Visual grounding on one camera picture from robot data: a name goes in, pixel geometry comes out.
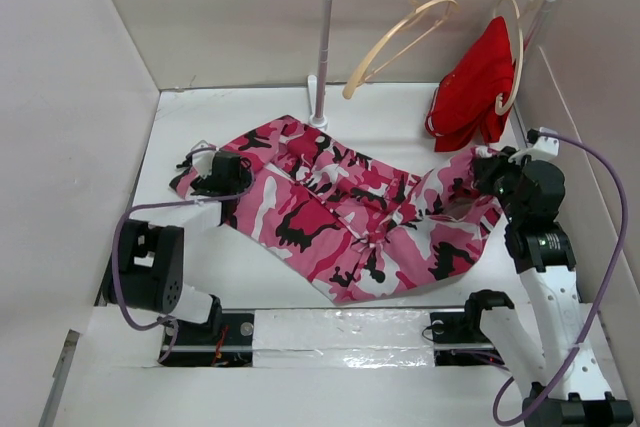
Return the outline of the pink camouflage trousers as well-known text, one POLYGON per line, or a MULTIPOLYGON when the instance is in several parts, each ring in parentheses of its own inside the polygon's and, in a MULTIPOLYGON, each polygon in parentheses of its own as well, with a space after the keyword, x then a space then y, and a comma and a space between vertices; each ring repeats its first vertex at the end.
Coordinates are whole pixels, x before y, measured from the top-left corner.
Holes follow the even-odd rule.
POLYGON ((466 149, 424 175, 283 116, 228 142, 252 171, 225 222, 336 303, 397 295, 468 272, 500 220, 466 149))

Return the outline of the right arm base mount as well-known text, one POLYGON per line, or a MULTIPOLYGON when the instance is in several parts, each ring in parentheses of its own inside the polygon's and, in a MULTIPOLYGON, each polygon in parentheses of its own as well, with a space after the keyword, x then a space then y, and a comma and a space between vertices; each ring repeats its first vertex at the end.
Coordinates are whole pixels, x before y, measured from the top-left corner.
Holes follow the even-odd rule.
POLYGON ((481 315, 498 307, 513 310, 515 305, 505 292, 484 289, 471 293, 463 308, 431 311, 422 337, 434 348, 435 366, 505 369, 498 350, 480 330, 481 315))

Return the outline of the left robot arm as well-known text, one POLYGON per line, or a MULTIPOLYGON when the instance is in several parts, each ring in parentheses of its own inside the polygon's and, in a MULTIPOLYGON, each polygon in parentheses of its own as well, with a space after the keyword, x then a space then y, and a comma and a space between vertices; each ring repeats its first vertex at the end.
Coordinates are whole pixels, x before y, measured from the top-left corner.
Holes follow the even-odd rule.
POLYGON ((254 183, 251 161, 202 146, 176 166, 174 200, 138 204, 118 221, 103 295, 137 331, 182 320, 201 343, 222 334, 213 298, 184 283, 186 244, 223 225, 254 183))

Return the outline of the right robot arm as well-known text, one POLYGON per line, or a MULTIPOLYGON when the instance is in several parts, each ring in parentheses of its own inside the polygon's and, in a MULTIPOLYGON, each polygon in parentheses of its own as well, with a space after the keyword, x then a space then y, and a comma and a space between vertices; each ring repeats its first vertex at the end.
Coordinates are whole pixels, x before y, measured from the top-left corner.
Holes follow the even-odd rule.
POLYGON ((576 260, 557 222, 565 196, 562 171, 512 148, 483 154, 472 163, 476 188, 499 202, 507 219, 505 245, 528 294, 539 336, 522 325, 504 292, 472 293, 462 328, 487 338, 522 397, 521 412, 500 426, 629 426, 629 401, 617 398, 601 372, 588 333, 596 311, 584 315, 577 291, 576 260))

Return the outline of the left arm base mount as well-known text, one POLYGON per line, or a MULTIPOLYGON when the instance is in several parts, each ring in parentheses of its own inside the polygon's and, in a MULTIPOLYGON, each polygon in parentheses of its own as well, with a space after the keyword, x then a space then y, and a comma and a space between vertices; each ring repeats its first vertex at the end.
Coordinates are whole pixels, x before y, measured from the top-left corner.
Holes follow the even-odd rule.
POLYGON ((253 366, 255 311, 224 309, 213 296, 209 319, 204 324, 180 320, 178 336, 169 348, 172 331, 165 329, 160 351, 164 367, 242 368, 253 366))

